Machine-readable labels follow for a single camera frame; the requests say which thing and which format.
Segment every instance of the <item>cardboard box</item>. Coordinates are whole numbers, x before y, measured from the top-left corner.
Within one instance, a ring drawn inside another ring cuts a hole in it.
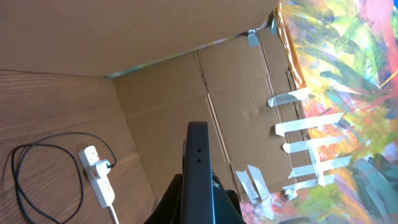
[[[303,140],[305,132],[275,135],[276,123],[303,118],[303,112],[300,103],[267,106],[270,97],[294,85],[279,37],[263,29],[259,38],[255,47],[241,36],[114,79],[156,197],[182,171],[189,121],[209,123],[213,170],[243,200],[236,170],[260,168],[270,192],[278,192],[299,181],[287,178],[293,166],[311,164],[307,151],[290,155],[281,149],[286,141]]]
[[[260,27],[277,2],[3,0],[0,70],[104,77]]]

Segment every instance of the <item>masking tape strip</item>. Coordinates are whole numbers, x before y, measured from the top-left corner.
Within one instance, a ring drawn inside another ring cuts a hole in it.
[[[259,195],[257,194],[253,184],[251,183],[250,177],[246,172],[246,170],[243,172],[236,171],[236,175],[238,175],[238,178],[241,181],[243,189],[248,195],[249,199],[254,200],[256,198],[259,198]]]
[[[268,187],[266,182],[261,174],[260,169],[255,166],[248,165],[249,171],[251,173],[251,177],[254,180],[254,184],[257,187],[257,190],[260,193],[260,198],[262,200],[262,214],[270,220],[275,218],[274,211],[272,209],[272,202]]]
[[[269,196],[269,190],[266,185],[264,178],[262,177],[260,169],[257,167],[248,165],[251,177],[253,177],[254,184],[260,193],[261,200],[265,200]]]
[[[283,93],[272,97],[268,100],[268,106],[274,107],[286,103],[295,102],[298,100],[306,100],[309,98],[310,91],[308,88],[291,91],[290,93]]]
[[[272,24],[271,24],[271,34],[272,34],[272,35],[277,35],[277,34],[278,34],[278,30],[276,29],[276,25],[275,25],[275,19],[272,20]]]
[[[334,182],[335,182],[335,176],[333,174],[325,176],[325,185],[332,184]],[[317,185],[318,181],[314,179],[282,187],[282,189],[285,191],[285,195],[289,198],[289,200],[293,200],[297,196],[296,191],[298,191],[299,189],[316,187]]]
[[[310,147],[308,149],[308,152],[310,154],[311,162],[313,165],[313,169],[315,171],[315,175],[318,178],[318,184],[321,186],[325,186],[325,176],[323,175],[323,171],[321,170],[320,164],[321,164],[321,158],[319,156],[319,151],[318,147]]]
[[[343,141],[347,136],[333,136],[326,138],[315,138],[306,141],[299,141],[293,143],[285,143],[282,148],[287,153],[295,153],[310,149],[311,147],[328,146]]]
[[[298,131],[306,128],[314,128],[324,124],[334,124],[337,123],[343,113],[335,113],[324,116],[317,116],[314,118],[305,118],[296,121],[289,121],[275,125],[275,132],[279,136],[285,136],[285,133],[291,131]]]
[[[347,166],[349,164],[350,160],[351,160],[351,156],[346,156],[346,157],[342,157],[342,158],[337,158],[337,159],[332,159],[329,161],[321,162],[321,163],[317,164],[318,171],[324,172],[324,171],[328,171],[331,169],[336,169],[339,167]],[[307,166],[294,167],[288,178],[300,177],[303,175],[310,175],[310,174],[314,174],[314,173],[315,173],[314,164],[307,165]]]
[[[256,47],[260,45],[259,36],[257,35],[257,31],[255,29],[248,31],[248,40],[250,47]]]

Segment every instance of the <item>white power strip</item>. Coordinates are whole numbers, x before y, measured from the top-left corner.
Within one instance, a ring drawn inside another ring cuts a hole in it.
[[[115,196],[109,179],[106,176],[110,170],[110,168],[106,167],[110,165],[109,161],[101,161],[94,146],[88,146],[84,150],[81,150],[79,152],[79,157],[87,177],[90,180],[91,186],[93,187],[99,205],[103,208],[112,206]]]

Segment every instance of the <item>painted canvas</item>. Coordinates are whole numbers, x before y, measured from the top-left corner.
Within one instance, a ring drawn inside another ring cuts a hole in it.
[[[247,223],[398,223],[398,0],[282,0],[313,99],[307,118],[344,113],[310,137],[345,135],[320,147],[321,161],[351,156],[331,170],[334,184],[297,191],[289,201],[241,204]],[[272,220],[267,215],[273,213]]]

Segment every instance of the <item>power cord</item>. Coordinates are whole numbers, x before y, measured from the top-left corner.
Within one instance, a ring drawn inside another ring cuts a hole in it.
[[[116,216],[116,212],[114,211],[113,205],[109,206],[109,210],[111,211],[111,215],[114,221],[114,224],[119,224],[118,217]]]
[[[54,137],[58,137],[58,136],[64,136],[64,135],[71,135],[71,134],[87,135],[87,136],[91,136],[91,137],[94,137],[94,138],[100,140],[100,141],[109,149],[109,151],[111,152],[111,154],[112,154],[112,156],[113,156],[113,158],[114,158],[114,163],[108,165],[108,168],[112,168],[112,167],[114,167],[114,166],[116,165],[116,162],[117,162],[116,156],[115,156],[113,150],[111,149],[111,147],[110,147],[103,139],[101,139],[101,138],[98,137],[98,136],[95,136],[94,134],[90,134],[90,133],[84,133],[84,132],[69,132],[69,133],[54,134],[54,135],[47,136],[47,137],[44,137],[44,138],[42,138],[42,139],[39,139],[38,141],[34,142],[33,144],[23,144],[23,145],[17,146],[16,148],[14,148],[14,149],[12,150],[12,156],[11,156],[11,171],[12,171],[12,176],[13,176],[14,182],[15,182],[16,196],[17,196],[17,201],[18,201],[19,208],[21,209],[21,212],[22,212],[23,216],[26,218],[26,220],[27,220],[29,223],[33,223],[33,224],[34,224],[35,222],[34,222],[34,221],[30,218],[30,216],[27,214],[27,211],[26,211],[26,209],[25,209],[25,206],[24,206],[24,204],[22,203],[21,195],[22,195],[23,198],[26,200],[26,202],[27,202],[36,212],[40,213],[40,214],[43,215],[45,218],[48,218],[49,220],[51,220],[51,221],[53,221],[53,222],[55,222],[55,223],[57,223],[57,224],[66,223],[66,222],[68,222],[69,220],[71,220],[71,219],[77,214],[77,212],[78,212],[79,209],[81,208],[81,205],[83,204],[83,198],[84,198],[83,179],[82,179],[82,177],[81,177],[81,172],[80,172],[78,163],[77,163],[76,159],[74,158],[73,154],[72,154],[70,151],[68,151],[68,150],[66,150],[66,149],[64,149],[64,148],[62,148],[62,147],[60,147],[60,146],[57,146],[57,145],[54,145],[54,144],[44,144],[44,143],[41,143],[41,142],[43,142],[44,140],[48,140],[48,139],[50,139],[50,138],[54,138]],[[55,148],[55,149],[59,149],[59,150],[61,150],[61,151],[64,151],[64,152],[66,152],[66,153],[73,159],[73,162],[74,162],[75,165],[76,165],[76,169],[77,169],[78,176],[79,176],[79,181],[80,181],[80,202],[79,202],[79,205],[77,206],[77,209],[75,210],[75,212],[73,212],[73,214],[72,214],[69,218],[67,218],[64,222],[57,221],[56,219],[54,219],[54,218],[51,217],[50,215],[48,215],[48,214],[46,214],[45,212],[41,211],[41,209],[39,209],[32,201],[30,201],[30,199],[27,197],[27,195],[25,194],[25,192],[23,191],[23,189],[22,189],[22,187],[21,187],[21,185],[20,185],[20,183],[19,183],[19,172],[20,172],[20,170],[21,170],[22,163],[23,163],[23,161],[24,161],[24,159],[25,159],[27,153],[28,153],[31,149],[33,149],[34,147],[36,147],[36,146],[52,147],[52,148]],[[19,163],[18,163],[17,166],[16,166],[16,165],[15,165],[15,155],[16,155],[17,151],[18,151],[19,149],[22,149],[22,148],[27,148],[27,149],[26,149],[26,151],[23,153],[23,155],[22,155],[22,157],[21,157]]]

